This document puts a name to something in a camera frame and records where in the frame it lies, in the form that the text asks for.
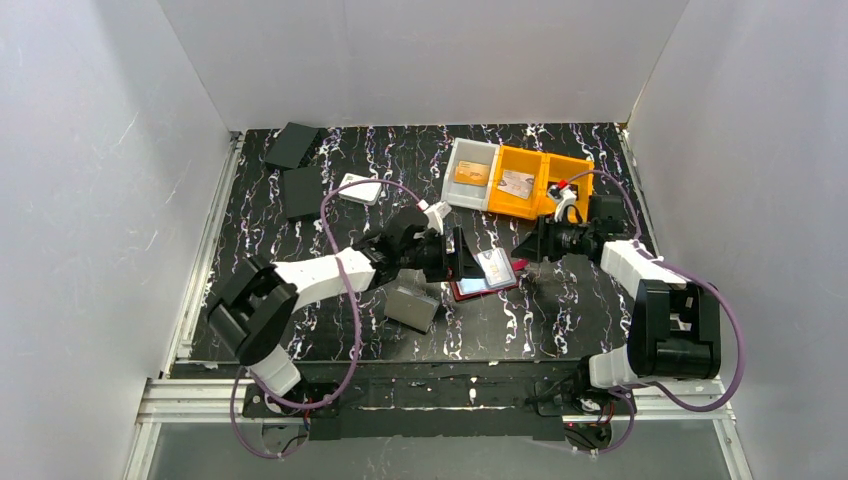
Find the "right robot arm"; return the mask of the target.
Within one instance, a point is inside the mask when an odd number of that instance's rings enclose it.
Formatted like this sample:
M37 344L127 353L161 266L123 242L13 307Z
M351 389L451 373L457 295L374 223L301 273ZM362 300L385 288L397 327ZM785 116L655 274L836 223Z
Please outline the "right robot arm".
M544 259L584 256L633 300L625 345L580 360L567 387L574 400L606 405L616 388L712 379L721 366L718 300L662 267L637 235L628 232L632 216L629 198L593 195L585 216L568 198L539 219Z

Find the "red leather card holder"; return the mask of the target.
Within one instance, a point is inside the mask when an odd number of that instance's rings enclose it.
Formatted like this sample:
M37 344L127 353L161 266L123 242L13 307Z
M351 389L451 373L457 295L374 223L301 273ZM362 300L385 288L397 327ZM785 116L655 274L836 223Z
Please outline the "red leather card holder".
M501 247L481 251L475 255L475 260L484 271L482 278L463 278L449 283L458 302L516 288L518 274L528 265L525 259L512 260Z

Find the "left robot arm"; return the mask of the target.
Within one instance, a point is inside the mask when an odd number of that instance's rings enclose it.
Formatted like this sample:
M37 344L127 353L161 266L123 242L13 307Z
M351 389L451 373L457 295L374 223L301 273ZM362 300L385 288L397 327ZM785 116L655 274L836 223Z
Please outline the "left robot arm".
M447 238L412 210L338 253L295 262L244 260L210 303L206 321L239 365L269 397L299 404L292 391L301 374L280 341L292 315L307 305L381 287L402 270L429 283L511 287L520 263L502 248L471 252L461 228Z

